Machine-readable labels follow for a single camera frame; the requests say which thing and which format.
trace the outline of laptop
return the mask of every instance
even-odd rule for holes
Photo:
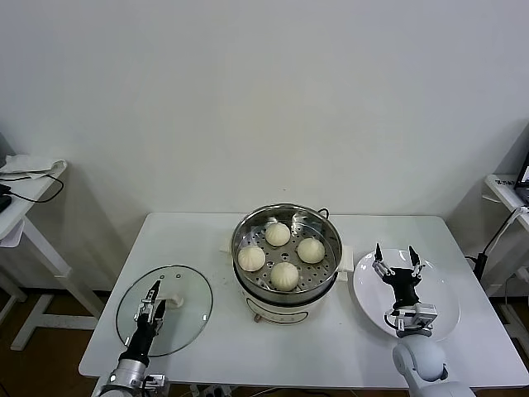
[[[525,205],[529,205],[529,153],[514,184],[514,191]]]

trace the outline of metal rim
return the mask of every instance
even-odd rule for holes
[[[122,298],[120,299],[119,301],[119,304],[117,305],[117,310],[116,310],[116,315],[115,315],[115,324],[116,324],[116,333],[117,333],[117,337],[119,337],[119,340],[122,341],[123,343],[123,346],[125,346],[125,341],[122,339],[122,336],[119,334],[119,329],[117,328],[117,315],[119,314],[119,309],[120,307],[122,306],[122,302],[123,302],[123,299],[126,297],[126,295],[128,294],[128,292],[132,289],[132,287],[134,287],[134,285],[136,285],[136,283],[138,281],[140,281],[141,279],[143,279],[145,276],[151,274],[151,273],[154,273],[155,271],[157,270],[160,270],[160,269],[166,269],[166,268],[169,268],[169,267],[185,267],[187,269],[190,269],[196,273],[198,273],[205,281],[206,281],[206,284],[207,286],[209,287],[209,294],[212,298],[212,304],[211,304],[211,307],[209,308],[209,312],[207,312],[207,321],[205,321],[203,323],[203,325],[200,327],[200,329],[198,330],[197,334],[195,335],[195,337],[193,337],[192,339],[190,339],[186,344],[182,345],[181,347],[179,347],[178,349],[176,350],[173,350],[171,352],[167,352],[167,353],[164,353],[164,354],[149,354],[148,357],[163,357],[163,356],[168,356],[169,354],[173,354],[175,352],[178,352],[182,349],[184,349],[185,347],[189,346],[192,342],[194,342],[195,339],[197,339],[198,335],[200,335],[202,333],[202,331],[204,330],[204,328],[206,327],[207,323],[209,323],[209,319],[211,317],[211,314],[212,314],[212,311],[213,311],[213,291],[212,291],[212,286],[211,284],[209,284],[209,281],[207,280],[206,276],[204,276],[200,271],[194,269],[193,267],[190,267],[190,266],[186,266],[186,265],[167,265],[167,266],[161,266],[161,267],[157,267],[156,269],[153,269],[147,273],[145,273],[142,277],[140,277],[139,279],[137,279],[136,281],[134,281],[132,283],[132,285],[126,289],[125,293],[123,294]]]
[[[334,273],[333,274],[333,280],[332,282],[328,285],[328,287],[326,289],[324,289],[322,291],[321,294],[319,294],[318,296],[316,297],[313,297],[313,298],[310,298],[308,299],[307,301],[305,302],[300,302],[300,303],[295,303],[295,304],[287,304],[287,303],[278,303],[278,302],[272,302],[268,299],[265,299],[265,298],[262,298],[258,295],[256,295],[253,291],[251,291],[244,283],[241,282],[241,277],[239,276],[239,274],[235,271],[235,276],[237,278],[237,282],[239,283],[239,285],[248,293],[250,294],[251,296],[253,296],[254,298],[258,299],[260,302],[264,303],[264,304],[269,304],[270,306],[274,306],[276,308],[298,308],[298,307],[301,307],[301,306],[306,306],[308,304],[312,304],[314,302],[316,302],[317,300],[323,298],[323,296],[329,292],[332,288],[332,286],[334,285],[334,283],[336,282],[336,279],[338,277],[338,273]]]

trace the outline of table leg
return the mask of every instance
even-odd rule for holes
[[[11,344],[11,350],[24,350],[31,335],[38,327],[94,330],[98,324],[97,319],[94,317],[44,314],[52,299],[53,295],[42,295],[37,300],[33,310]]]
[[[11,280],[4,274],[0,273],[0,288],[11,295],[6,305],[0,311],[0,325],[5,320],[7,314],[11,311],[16,302],[25,302],[26,294],[24,294]]]
[[[103,303],[100,298],[82,281],[75,277],[72,268],[62,256],[42,236],[28,218],[24,218],[24,234],[44,256],[44,265],[55,278],[95,317],[100,318]]]
[[[520,267],[529,261],[529,250],[520,254],[516,247],[510,250],[494,268],[484,274],[481,285],[487,296],[492,296],[511,275],[516,273]]]
[[[26,294],[24,294],[20,288],[18,288],[15,283],[9,280],[3,273],[0,273],[0,289],[3,289],[11,296],[17,298],[19,302],[26,301]]]
[[[209,385],[206,389],[202,391],[198,388],[198,385],[192,384],[189,385],[191,389],[192,397],[208,397],[209,395],[221,396],[221,397],[231,397],[231,392],[235,390],[237,386],[229,385]]]
[[[529,356],[529,332],[523,326],[522,320],[510,304],[500,304],[499,309],[508,321],[505,324],[505,330],[509,334],[509,337],[516,338],[520,342],[520,345],[522,345],[523,351]]]

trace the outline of stainless steel steamer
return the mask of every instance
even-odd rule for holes
[[[328,217],[329,212],[325,208],[314,211],[288,203],[261,207],[246,215],[231,237],[234,271],[246,294],[275,308],[300,307],[325,295],[336,281],[336,270],[342,255],[340,236]],[[265,240],[266,228],[274,222],[284,223],[290,228],[291,238],[284,246],[271,246]],[[325,257],[321,262],[308,264],[299,258],[298,244],[308,237],[316,238],[325,247]],[[266,254],[265,265],[255,272],[242,270],[237,260],[239,250],[252,244],[261,247]],[[298,286],[289,292],[278,291],[270,282],[272,267],[284,261],[292,263],[299,271]]]

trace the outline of white table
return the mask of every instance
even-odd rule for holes
[[[52,176],[58,178],[63,171],[64,168],[59,168]],[[13,192],[32,200],[38,200],[53,182],[54,180],[48,177],[12,182],[0,181],[10,186]],[[38,327],[94,329],[103,308],[101,299],[76,276],[72,268],[26,217],[26,213],[33,205],[32,202],[12,196],[11,204],[0,213],[0,239],[7,236],[20,221],[23,221],[23,232],[42,255],[41,259],[45,267],[94,317],[44,314],[53,296],[42,295],[15,337],[11,345],[12,350],[23,350],[35,328]],[[0,288],[5,289],[12,296],[0,313],[1,320],[16,301],[26,300],[26,296],[4,275],[0,275]]]
[[[351,298],[351,281],[336,282],[322,310],[289,326],[255,323],[234,281],[231,259],[219,251],[242,214],[152,213],[92,335],[79,372],[106,376],[124,346],[117,305],[144,273],[189,265],[209,280],[213,310],[198,338],[183,350],[153,358],[148,372],[172,382],[317,388],[407,388],[393,366],[396,340],[376,328]],[[442,266],[459,293],[460,324],[441,342],[454,377],[471,387],[529,384],[529,374],[444,222],[437,217],[331,216],[355,261],[372,251],[413,245]]]

